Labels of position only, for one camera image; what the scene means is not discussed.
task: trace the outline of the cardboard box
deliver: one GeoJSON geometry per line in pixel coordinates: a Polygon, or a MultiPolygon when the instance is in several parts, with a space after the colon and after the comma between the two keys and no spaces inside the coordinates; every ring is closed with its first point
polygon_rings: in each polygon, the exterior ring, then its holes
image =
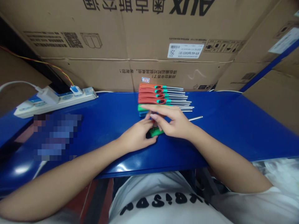
{"type": "Polygon", "coordinates": [[[299,78],[299,48],[285,57],[273,69],[299,78]]]}
{"type": "MultiPolygon", "coordinates": [[[[133,92],[131,68],[128,60],[61,60],[48,59],[46,62],[60,67],[80,88],[92,86],[95,90],[133,92]]],[[[54,69],[69,84],[64,75],[54,69]]]]}
{"type": "Polygon", "coordinates": [[[298,9],[299,1],[281,0],[258,26],[235,61],[273,61],[279,54],[268,51],[292,28],[299,27],[299,18],[294,15],[298,9]]]}
{"type": "MultiPolygon", "coordinates": [[[[0,86],[11,81],[26,81],[44,88],[51,83],[25,61],[2,49],[0,49],[0,74],[0,86]]],[[[11,111],[36,93],[34,87],[25,83],[8,85],[0,94],[0,116],[11,111]]]]}
{"type": "Polygon", "coordinates": [[[299,135],[298,86],[295,77],[272,70],[243,95],[299,135]]]}
{"type": "Polygon", "coordinates": [[[44,58],[221,62],[235,57],[277,2],[1,0],[0,13],[44,58]],[[177,54],[171,44],[189,45],[177,54]]]}
{"type": "Polygon", "coordinates": [[[185,91],[208,91],[228,66],[229,63],[130,62],[135,91],[145,82],[183,87],[185,91]]]}
{"type": "Polygon", "coordinates": [[[218,90],[239,91],[267,65],[268,63],[233,62],[225,70],[225,72],[219,79],[215,91],[218,90]]]}
{"type": "MultiPolygon", "coordinates": [[[[229,63],[60,60],[49,63],[62,68],[75,85],[96,90],[138,91],[140,83],[184,87],[186,91],[207,91],[217,82],[229,63]]],[[[68,82],[63,74],[56,72],[68,82]]]]}

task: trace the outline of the power outlet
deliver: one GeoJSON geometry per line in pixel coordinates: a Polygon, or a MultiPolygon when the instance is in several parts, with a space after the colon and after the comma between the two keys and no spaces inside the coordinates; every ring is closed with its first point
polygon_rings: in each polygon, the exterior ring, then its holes
{"type": "Polygon", "coordinates": [[[16,109],[14,115],[20,118],[32,117],[35,114],[43,114],[53,110],[58,110],[68,106],[72,106],[86,101],[94,100],[98,96],[92,87],[83,89],[83,94],[74,96],[74,94],[68,94],[59,97],[59,102],[55,105],[49,105],[44,101],[38,101],[34,103],[33,107],[23,109],[16,109]]]}

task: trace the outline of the white label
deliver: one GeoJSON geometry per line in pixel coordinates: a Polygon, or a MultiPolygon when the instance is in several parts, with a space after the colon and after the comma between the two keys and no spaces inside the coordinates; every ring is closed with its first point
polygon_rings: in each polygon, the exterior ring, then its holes
{"type": "Polygon", "coordinates": [[[299,39],[299,28],[291,29],[283,38],[280,39],[271,49],[269,52],[281,54],[286,49],[288,49],[296,40],[299,39]]]}
{"type": "Polygon", "coordinates": [[[204,44],[169,44],[168,58],[199,58],[204,44]]]}
{"type": "Polygon", "coordinates": [[[142,82],[147,82],[147,83],[149,83],[149,82],[150,82],[150,79],[149,79],[149,78],[142,77],[141,81],[142,81],[142,82]]]}

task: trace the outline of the red screwdriver handle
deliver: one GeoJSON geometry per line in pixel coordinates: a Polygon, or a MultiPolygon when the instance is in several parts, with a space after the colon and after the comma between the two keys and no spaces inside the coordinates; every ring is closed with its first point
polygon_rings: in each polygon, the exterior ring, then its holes
{"type": "Polygon", "coordinates": [[[139,93],[138,97],[164,99],[165,94],[153,94],[153,93],[139,93]]]}
{"type": "Polygon", "coordinates": [[[163,93],[163,89],[139,88],[139,93],[163,93]]]}
{"type": "Polygon", "coordinates": [[[162,85],[154,85],[154,84],[146,84],[146,83],[140,83],[139,88],[151,88],[151,89],[162,89],[162,85]]]}
{"type": "Polygon", "coordinates": [[[166,104],[166,99],[157,100],[155,98],[140,97],[140,98],[138,98],[138,103],[139,104],[166,104]]]}

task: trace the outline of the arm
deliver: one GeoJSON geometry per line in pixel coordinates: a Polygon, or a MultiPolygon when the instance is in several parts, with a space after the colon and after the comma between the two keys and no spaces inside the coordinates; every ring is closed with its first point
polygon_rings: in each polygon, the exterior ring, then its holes
{"type": "Polygon", "coordinates": [[[193,143],[217,177],[232,191],[260,193],[272,187],[248,160],[188,121],[178,107],[144,105],[143,108],[168,116],[172,120],[170,123],[162,116],[151,114],[167,135],[193,143]]]}
{"type": "Polygon", "coordinates": [[[117,140],[30,181],[0,201],[0,216],[12,221],[30,222],[54,214],[111,162],[154,144],[157,138],[145,138],[152,126],[148,115],[117,140]]]}

